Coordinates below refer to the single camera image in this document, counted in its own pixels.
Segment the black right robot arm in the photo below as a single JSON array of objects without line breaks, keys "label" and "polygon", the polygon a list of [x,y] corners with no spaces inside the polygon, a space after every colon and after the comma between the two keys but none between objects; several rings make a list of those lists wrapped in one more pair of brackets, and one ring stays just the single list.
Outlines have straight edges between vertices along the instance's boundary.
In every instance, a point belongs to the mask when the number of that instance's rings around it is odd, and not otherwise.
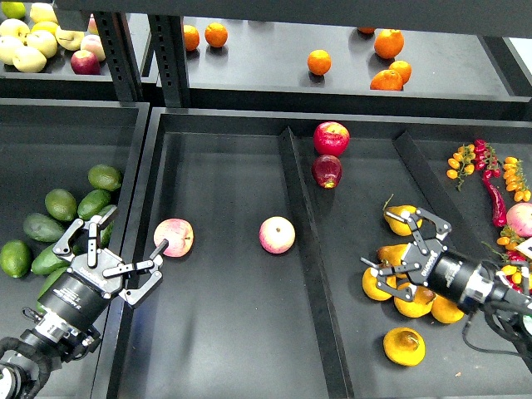
[{"label": "black right robot arm", "polygon": [[513,289],[494,264],[450,249],[445,239],[451,224],[428,210],[385,210],[384,215],[406,225],[413,241],[398,266],[361,259],[377,273],[376,287],[406,302],[424,287],[469,316],[481,311],[490,329],[514,345],[511,354],[531,363],[531,333],[525,328],[531,319],[531,297]]}]

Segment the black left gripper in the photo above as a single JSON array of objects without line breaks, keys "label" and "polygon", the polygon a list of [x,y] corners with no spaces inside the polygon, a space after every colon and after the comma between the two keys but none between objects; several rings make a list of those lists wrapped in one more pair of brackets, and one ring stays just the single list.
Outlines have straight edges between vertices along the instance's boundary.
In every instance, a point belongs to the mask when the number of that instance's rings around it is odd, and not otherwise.
[{"label": "black left gripper", "polygon": [[[109,249],[101,247],[101,232],[117,216],[117,206],[88,220],[74,219],[53,245],[52,252],[70,264],[70,269],[41,296],[42,306],[73,328],[85,332],[118,295],[131,307],[138,308],[162,283],[162,254],[169,246],[163,239],[147,260],[124,264]],[[75,255],[72,243],[86,235],[86,254]],[[122,275],[149,273],[139,288],[123,288]]]}]

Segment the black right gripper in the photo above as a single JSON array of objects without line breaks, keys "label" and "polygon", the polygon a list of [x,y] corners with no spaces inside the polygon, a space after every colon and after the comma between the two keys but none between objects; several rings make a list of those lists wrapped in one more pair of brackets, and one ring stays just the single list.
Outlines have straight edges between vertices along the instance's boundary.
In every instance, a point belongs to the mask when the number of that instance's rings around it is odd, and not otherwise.
[{"label": "black right gripper", "polygon": [[[384,210],[384,216],[408,228],[413,241],[406,245],[402,257],[405,265],[379,268],[363,257],[360,261],[377,271],[377,286],[392,295],[411,302],[414,288],[399,288],[402,283],[415,284],[429,288],[432,292],[452,301],[460,310],[477,310],[482,304],[482,274],[480,261],[469,259],[465,255],[449,249],[445,244],[447,235],[452,231],[451,224],[432,212],[416,208]],[[427,220],[433,224],[435,235],[425,239],[421,233],[419,221]]]}]

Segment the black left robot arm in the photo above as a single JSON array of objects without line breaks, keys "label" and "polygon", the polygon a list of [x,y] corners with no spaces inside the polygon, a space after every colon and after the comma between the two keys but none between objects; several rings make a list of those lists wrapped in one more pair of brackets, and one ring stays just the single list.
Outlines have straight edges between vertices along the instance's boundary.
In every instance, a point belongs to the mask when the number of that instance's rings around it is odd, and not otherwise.
[{"label": "black left robot arm", "polygon": [[52,371],[98,348],[101,335],[94,323],[114,298],[136,308],[160,285],[168,239],[162,239],[147,260],[127,264],[101,247],[101,231],[116,213],[111,207],[87,221],[75,219],[54,244],[53,253],[68,268],[39,297],[42,313],[26,309],[34,328],[19,338],[2,338],[3,398],[36,397]]}]

